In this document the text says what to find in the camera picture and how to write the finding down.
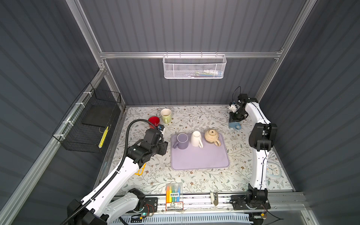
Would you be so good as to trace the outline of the blue dotted mug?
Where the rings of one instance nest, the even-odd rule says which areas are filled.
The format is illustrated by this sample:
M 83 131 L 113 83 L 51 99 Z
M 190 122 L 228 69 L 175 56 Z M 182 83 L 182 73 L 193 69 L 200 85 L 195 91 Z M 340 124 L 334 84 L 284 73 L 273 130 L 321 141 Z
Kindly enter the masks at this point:
M 235 129 L 235 130 L 241 130 L 242 129 L 241 123 L 237 122 L 237 121 L 229 122 L 228 126 L 229 126 L 229 128 L 232 128 L 232 129 Z

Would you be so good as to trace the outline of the red mug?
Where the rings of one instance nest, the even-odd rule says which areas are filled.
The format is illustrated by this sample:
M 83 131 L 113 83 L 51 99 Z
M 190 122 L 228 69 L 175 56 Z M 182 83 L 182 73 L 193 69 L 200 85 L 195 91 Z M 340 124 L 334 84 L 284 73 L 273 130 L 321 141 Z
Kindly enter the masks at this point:
M 151 124 L 153 124 L 153 126 L 150 125 L 150 128 L 156 128 L 156 129 L 158 129 L 158 126 L 160 125 L 160 118 L 159 118 L 159 117 L 157 117 L 157 116 L 152 116 L 152 117 L 150 117 L 150 118 L 148 119 L 148 121 L 149 121 Z

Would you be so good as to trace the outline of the light green mug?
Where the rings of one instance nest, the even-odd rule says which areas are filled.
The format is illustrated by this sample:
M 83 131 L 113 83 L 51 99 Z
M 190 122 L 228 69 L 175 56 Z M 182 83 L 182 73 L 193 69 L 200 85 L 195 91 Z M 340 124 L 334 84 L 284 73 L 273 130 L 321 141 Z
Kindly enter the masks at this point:
M 172 120 L 172 111 L 169 108 L 164 108 L 160 111 L 162 121 L 165 124 L 169 124 Z

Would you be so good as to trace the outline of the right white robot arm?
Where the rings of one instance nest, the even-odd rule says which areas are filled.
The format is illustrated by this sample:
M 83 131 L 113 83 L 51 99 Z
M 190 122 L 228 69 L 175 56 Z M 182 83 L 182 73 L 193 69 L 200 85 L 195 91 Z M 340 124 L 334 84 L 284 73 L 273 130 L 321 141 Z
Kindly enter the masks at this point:
M 266 184 L 267 160 L 274 145 L 278 127 L 266 118 L 258 100 L 248 97 L 247 94 L 239 94 L 237 102 L 232 102 L 229 109 L 231 110 L 230 122 L 241 122 L 249 117 L 254 123 L 248 139 L 253 154 L 253 164 L 252 176 L 244 198 L 245 205 L 252 210 L 268 210 L 271 206 L 268 202 Z

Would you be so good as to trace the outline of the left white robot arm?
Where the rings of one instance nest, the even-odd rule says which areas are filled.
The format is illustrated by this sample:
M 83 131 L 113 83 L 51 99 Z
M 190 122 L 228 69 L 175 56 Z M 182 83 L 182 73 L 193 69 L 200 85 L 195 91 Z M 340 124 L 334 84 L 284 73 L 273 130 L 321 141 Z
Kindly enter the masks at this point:
M 125 155 L 115 169 L 82 200 L 73 200 L 67 207 L 64 225 L 108 225 L 123 214 L 144 205 L 145 195 L 133 188 L 124 197 L 113 197 L 127 180 L 138 172 L 152 156 L 165 155 L 168 143 L 158 129 L 146 130 L 143 139 L 125 147 Z

